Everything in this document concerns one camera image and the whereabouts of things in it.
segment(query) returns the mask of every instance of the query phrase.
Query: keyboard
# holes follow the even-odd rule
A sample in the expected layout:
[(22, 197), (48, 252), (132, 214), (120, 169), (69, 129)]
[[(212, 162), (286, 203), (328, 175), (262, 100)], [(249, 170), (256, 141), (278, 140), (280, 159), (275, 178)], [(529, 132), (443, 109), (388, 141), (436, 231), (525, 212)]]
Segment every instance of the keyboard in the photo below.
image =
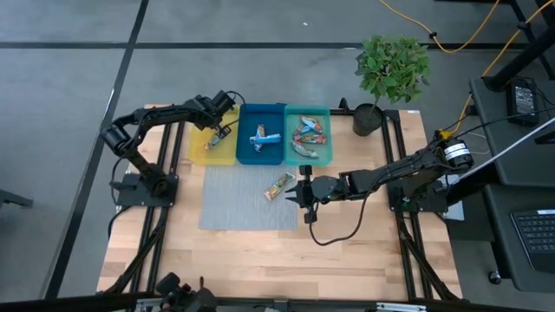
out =
[(514, 212), (511, 217), (530, 265), (555, 274), (555, 210)]

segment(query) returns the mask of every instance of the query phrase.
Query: gray mat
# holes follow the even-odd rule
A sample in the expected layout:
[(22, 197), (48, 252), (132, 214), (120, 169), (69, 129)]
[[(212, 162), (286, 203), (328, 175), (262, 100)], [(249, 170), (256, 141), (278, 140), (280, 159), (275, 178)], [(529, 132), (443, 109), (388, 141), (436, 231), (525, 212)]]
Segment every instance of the gray mat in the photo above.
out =
[[(202, 188), (202, 230), (296, 230), (298, 207), (283, 192), (272, 201), (263, 193), (294, 166), (207, 166)], [(297, 183), (291, 181), (285, 190)]]

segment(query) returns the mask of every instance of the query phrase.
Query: wheel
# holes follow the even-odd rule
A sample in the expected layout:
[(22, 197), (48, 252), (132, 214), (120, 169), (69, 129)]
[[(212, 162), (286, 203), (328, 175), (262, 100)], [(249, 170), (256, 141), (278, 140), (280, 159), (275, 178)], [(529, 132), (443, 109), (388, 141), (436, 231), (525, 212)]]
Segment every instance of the wheel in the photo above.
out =
[(487, 278), (489, 279), (489, 282), (493, 285), (499, 285), (502, 281), (501, 275), (498, 271), (489, 272)]

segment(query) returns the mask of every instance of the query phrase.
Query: wooden platform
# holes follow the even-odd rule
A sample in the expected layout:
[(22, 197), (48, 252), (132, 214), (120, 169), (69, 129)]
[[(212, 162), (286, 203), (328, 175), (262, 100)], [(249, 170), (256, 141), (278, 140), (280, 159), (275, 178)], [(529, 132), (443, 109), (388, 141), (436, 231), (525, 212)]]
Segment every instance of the wooden platform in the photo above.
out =
[[(401, 111), (407, 153), (426, 145), (421, 116)], [(342, 300), (406, 300), (405, 281), (395, 217), (389, 211), (386, 188), (372, 194), (361, 229), (349, 241), (326, 247), (316, 245), (299, 210), (297, 231), (202, 231), (199, 229), (205, 168), (187, 159), (188, 124), (180, 152), (178, 198), (171, 209), (160, 262), (159, 279), (172, 271), (198, 288), (199, 277), (216, 296)], [(334, 160), (314, 168), (314, 175), (374, 168), (387, 163), (380, 130), (361, 138), (352, 132), (352, 118), (331, 116)], [(173, 142), (177, 126), (173, 127)], [(390, 125), (397, 157), (395, 132)], [(163, 127), (153, 128), (140, 152), (154, 162)], [(165, 170), (169, 167), (169, 148)], [(342, 237), (356, 225), (361, 202), (321, 206), (314, 232), (319, 240)], [(144, 207), (134, 207), (115, 222), (98, 290), (112, 285), (133, 259), (139, 245)], [(447, 286), (460, 296), (460, 286), (445, 225), (434, 215), (420, 215), (428, 261)], [(144, 289), (150, 260), (145, 263)], [(420, 278), (413, 260), (417, 293)]]

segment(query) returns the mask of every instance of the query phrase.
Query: potted plant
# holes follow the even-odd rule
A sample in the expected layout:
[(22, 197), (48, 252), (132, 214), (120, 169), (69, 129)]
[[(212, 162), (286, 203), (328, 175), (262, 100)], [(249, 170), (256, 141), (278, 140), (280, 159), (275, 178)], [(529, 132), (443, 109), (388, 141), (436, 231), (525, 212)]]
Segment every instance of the potted plant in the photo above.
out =
[(353, 130), (366, 136), (382, 125), (382, 110), (377, 107), (380, 98), (387, 96), (391, 103), (418, 99), (420, 84), (429, 85), (429, 59), (427, 46), (414, 38), (372, 36), (362, 45), (355, 74), (362, 77), (360, 87), (374, 95), (375, 103), (356, 108)]

